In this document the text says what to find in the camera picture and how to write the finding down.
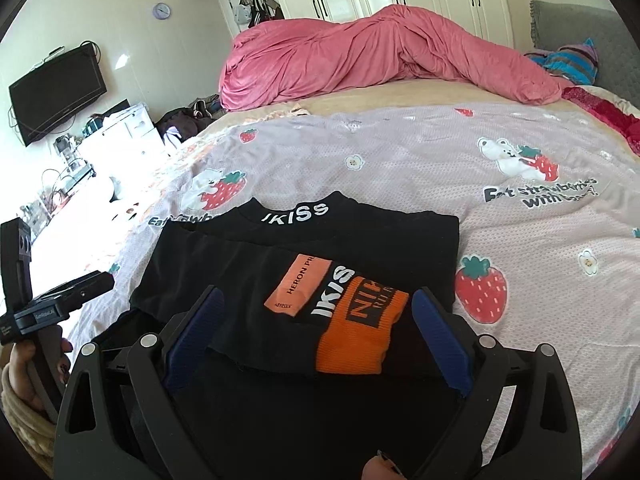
human hand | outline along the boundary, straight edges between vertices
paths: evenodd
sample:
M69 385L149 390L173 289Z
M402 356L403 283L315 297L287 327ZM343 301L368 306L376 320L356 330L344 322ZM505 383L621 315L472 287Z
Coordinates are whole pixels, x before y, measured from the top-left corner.
M398 474L398 468L384 453L369 460L362 470L362 480L402 480L404 476Z
M61 348L64 353L71 352L74 348L66 339L62 340ZM15 394L24 401L32 410L43 412L45 410L42 399L36 394L36 390L27 374L27 364L36 353L36 345L30 339L16 343L9 357L9 384ZM66 384L69 380L69 368L71 361L63 355L58 361L58 379Z

sleeve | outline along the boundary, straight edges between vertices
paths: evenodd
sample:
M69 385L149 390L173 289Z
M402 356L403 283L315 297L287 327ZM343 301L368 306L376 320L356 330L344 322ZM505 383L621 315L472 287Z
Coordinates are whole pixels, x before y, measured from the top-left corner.
M44 472L53 478L56 427L18 397L9 382L9 365L2 370L2 411L18 439Z

orange ribbed cuff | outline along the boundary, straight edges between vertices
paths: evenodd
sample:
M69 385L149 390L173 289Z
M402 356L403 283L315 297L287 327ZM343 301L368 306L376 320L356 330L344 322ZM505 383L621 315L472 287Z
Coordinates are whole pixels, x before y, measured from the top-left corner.
M379 374L391 327L409 299L406 292L357 276L335 307L316 353L316 370L330 374Z

television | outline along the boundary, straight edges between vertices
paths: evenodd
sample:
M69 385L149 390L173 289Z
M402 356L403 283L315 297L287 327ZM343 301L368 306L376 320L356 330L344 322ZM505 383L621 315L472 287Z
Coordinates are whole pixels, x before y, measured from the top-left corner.
M24 145L51 133L106 91L91 42L32 70L9 87Z

white bag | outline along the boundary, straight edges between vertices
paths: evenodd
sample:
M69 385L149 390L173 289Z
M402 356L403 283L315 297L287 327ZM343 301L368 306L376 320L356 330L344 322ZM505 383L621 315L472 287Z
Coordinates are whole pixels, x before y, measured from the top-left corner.
M251 22L251 6L239 4L234 9L234 19L238 25L248 25Z

